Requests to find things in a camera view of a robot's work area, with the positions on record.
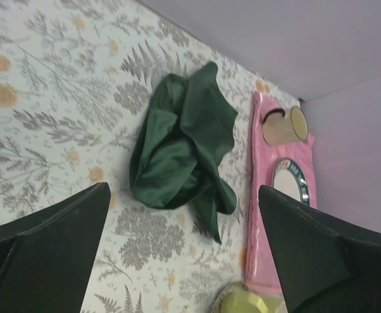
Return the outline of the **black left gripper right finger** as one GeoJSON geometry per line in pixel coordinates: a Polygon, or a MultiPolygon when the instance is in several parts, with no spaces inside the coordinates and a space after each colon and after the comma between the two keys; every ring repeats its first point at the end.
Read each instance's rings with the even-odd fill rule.
{"type": "Polygon", "coordinates": [[[295,233],[280,274],[289,312],[381,312],[381,233],[309,206],[288,205],[295,233]]]}

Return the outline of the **dark green cloth napkin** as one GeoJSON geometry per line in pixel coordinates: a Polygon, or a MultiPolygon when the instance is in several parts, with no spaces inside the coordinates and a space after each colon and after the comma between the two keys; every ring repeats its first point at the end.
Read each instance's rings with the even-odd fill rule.
{"type": "Polygon", "coordinates": [[[208,62],[187,78],[162,79],[132,152],[129,183],[147,207],[191,204],[203,231],[221,243],[217,215],[231,215],[237,197],[218,167],[234,148],[237,111],[219,89],[217,72],[208,62]]]}

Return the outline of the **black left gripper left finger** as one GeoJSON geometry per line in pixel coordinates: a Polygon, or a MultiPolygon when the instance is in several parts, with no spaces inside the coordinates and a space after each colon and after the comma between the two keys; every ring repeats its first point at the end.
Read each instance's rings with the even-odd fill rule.
{"type": "Polygon", "coordinates": [[[0,313],[81,311],[110,200],[96,183],[0,226],[0,313]]]}

